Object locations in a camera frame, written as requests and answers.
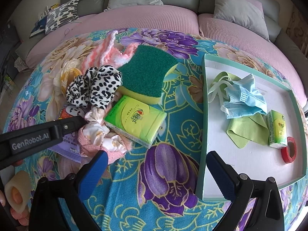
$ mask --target tape roll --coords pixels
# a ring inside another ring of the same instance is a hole
[[[288,146],[281,149],[281,155],[285,163],[291,163],[296,158],[296,143],[293,137],[288,136]]]

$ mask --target white tray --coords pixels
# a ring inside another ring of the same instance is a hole
[[[306,142],[300,112],[292,91],[255,69],[217,56],[205,55],[202,69],[204,130],[196,195],[202,200],[224,200],[212,175],[205,167],[206,154],[213,150],[239,174],[245,173],[253,180],[274,177],[279,189],[302,179],[307,171]],[[294,162],[286,164],[279,149],[262,146],[253,141],[239,149],[230,139],[226,133],[230,120],[227,120],[220,110],[218,97],[212,103],[208,103],[207,97],[210,84],[222,71],[240,78],[249,74],[255,76],[256,89],[264,96],[267,110],[273,109],[285,116],[287,135],[294,137],[297,145],[297,157]]]

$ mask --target pink striped fabric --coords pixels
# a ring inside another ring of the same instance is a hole
[[[80,24],[96,16],[96,14],[80,17],[75,21],[63,25],[55,31],[50,32],[36,44],[29,52],[26,58],[26,64],[29,68],[34,69],[51,51],[53,51],[64,39],[65,35],[73,32]]]
[[[199,35],[198,17],[189,9],[170,5],[138,5],[97,14],[68,33],[65,39],[115,28],[156,28]]]
[[[235,23],[213,18],[212,14],[199,15],[198,22],[201,36],[239,48],[260,58],[281,72],[291,83],[301,106],[305,106],[307,97],[298,73],[287,57],[273,43]]]

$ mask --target teal floral blanket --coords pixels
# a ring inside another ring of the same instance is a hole
[[[169,30],[123,28],[118,32],[115,46],[119,50],[132,42],[151,45],[173,55],[179,64],[165,77],[161,101],[155,105],[168,116],[153,146],[146,149],[136,144],[125,158],[108,166],[84,204],[102,230],[212,230],[230,202],[205,202],[194,195],[203,132],[201,58],[204,54],[218,55],[286,86],[289,83],[263,61],[222,42]],[[48,54],[20,91],[5,131],[57,119],[65,98],[54,93],[55,75],[66,61],[82,61],[109,33],[105,30],[76,36]],[[30,175],[30,201],[41,177],[60,179],[59,159],[58,154],[45,150],[27,157],[16,168]],[[287,230],[306,203],[307,178],[280,190],[280,194]],[[253,204],[251,200],[237,230],[243,230]],[[72,230],[78,230],[63,201],[62,206]]]

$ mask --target metal screw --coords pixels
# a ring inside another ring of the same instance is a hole
[[[240,178],[241,178],[242,180],[247,180],[247,179],[248,179],[248,176],[247,176],[247,174],[240,174]]]
[[[66,178],[69,179],[69,180],[73,180],[75,178],[75,176],[76,175],[74,173],[70,173],[70,174],[67,175]]]
[[[269,181],[273,183],[276,182],[274,177],[269,177]]]
[[[39,180],[39,183],[45,183],[47,182],[47,178],[46,177],[42,177],[40,180]]]

